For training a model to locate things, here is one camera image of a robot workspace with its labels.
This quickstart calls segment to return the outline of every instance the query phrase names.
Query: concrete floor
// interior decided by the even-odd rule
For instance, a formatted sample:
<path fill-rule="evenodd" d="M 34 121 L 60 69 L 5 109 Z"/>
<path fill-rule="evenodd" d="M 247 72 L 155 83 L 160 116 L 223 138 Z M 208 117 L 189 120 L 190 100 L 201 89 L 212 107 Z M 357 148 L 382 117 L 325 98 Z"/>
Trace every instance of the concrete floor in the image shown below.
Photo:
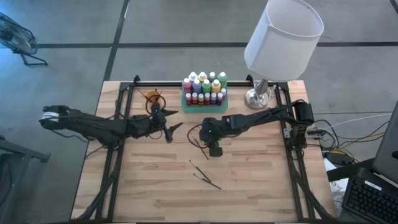
<path fill-rule="evenodd" d="M 40 44 L 109 43 L 124 0 L 3 0 L 0 11 L 29 28 Z M 308 0 L 322 16 L 321 42 L 398 41 L 398 13 L 389 0 Z M 131 0 L 120 43 L 247 42 L 266 0 Z M 118 49 L 110 80 L 179 80 L 192 70 L 224 70 L 241 80 L 243 48 Z M 49 66 L 28 68 L 0 49 L 0 134 L 51 153 L 31 163 L 14 207 L 14 223 L 69 218 L 86 145 L 39 125 L 45 105 L 94 113 L 111 49 L 39 49 Z M 398 100 L 397 47 L 317 47 L 305 80 L 317 119 L 332 124 L 391 112 Z M 388 116 L 336 127 L 364 136 Z M 379 141 L 354 144 L 359 159 L 373 157 Z"/>

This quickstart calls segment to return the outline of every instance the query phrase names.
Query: silver lamp base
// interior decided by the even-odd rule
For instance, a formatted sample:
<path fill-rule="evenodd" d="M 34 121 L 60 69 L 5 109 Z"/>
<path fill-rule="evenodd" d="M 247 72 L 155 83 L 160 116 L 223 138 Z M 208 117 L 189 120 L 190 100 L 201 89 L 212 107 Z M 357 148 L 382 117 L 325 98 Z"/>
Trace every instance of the silver lamp base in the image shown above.
<path fill-rule="evenodd" d="M 264 109 L 268 103 L 268 95 L 267 93 L 257 95 L 256 90 L 251 89 L 246 93 L 246 96 L 244 96 L 244 102 L 250 109 L 261 110 Z"/>

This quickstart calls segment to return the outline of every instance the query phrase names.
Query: keyboard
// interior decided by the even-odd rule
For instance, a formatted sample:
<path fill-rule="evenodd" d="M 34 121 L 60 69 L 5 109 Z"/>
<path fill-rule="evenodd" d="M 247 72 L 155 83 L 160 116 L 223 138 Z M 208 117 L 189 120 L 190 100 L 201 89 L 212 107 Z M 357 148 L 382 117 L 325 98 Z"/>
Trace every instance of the keyboard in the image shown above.
<path fill-rule="evenodd" d="M 348 181 L 342 207 L 371 223 L 398 224 L 398 189 L 360 168 Z"/>

